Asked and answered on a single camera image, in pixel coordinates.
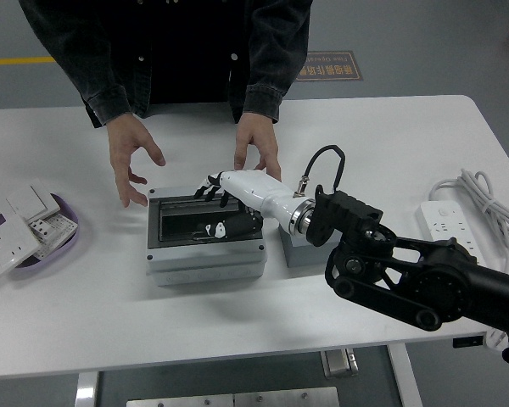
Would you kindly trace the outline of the person's left hand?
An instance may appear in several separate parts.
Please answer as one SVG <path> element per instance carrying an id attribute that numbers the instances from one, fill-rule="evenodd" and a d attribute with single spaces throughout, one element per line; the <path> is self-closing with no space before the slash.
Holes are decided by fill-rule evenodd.
<path id="1" fill-rule="evenodd" d="M 236 148 L 234 153 L 234 169 L 242 170 L 245 166 L 248 146 L 256 147 L 259 154 L 257 170 L 280 181 L 282 170 L 278 161 L 278 144 L 271 118 L 256 113 L 243 113 L 236 131 Z"/>

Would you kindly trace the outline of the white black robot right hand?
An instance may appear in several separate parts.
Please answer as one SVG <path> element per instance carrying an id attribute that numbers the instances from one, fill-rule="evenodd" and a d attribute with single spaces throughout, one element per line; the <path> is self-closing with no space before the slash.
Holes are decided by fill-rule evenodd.
<path id="1" fill-rule="evenodd" d="M 298 234 L 296 227 L 302 208 L 309 205 L 306 197 L 294 197 L 292 189 L 262 170 L 222 171 L 207 176 L 194 194 L 211 200 L 222 190 L 264 218 L 276 219 L 290 235 Z"/>

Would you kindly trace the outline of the person's right hand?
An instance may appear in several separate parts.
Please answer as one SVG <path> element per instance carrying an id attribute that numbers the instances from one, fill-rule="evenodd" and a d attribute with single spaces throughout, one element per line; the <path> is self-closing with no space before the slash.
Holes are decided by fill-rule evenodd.
<path id="1" fill-rule="evenodd" d="M 148 205 L 147 197 L 134 184 L 146 185 L 147 180 L 132 172 L 131 157 L 142 148 L 158 166 L 165 166 L 165 156 L 147 128 L 133 114 L 127 113 L 106 124 L 109 140 L 109 161 L 115 175 L 115 185 L 122 205 Z"/>

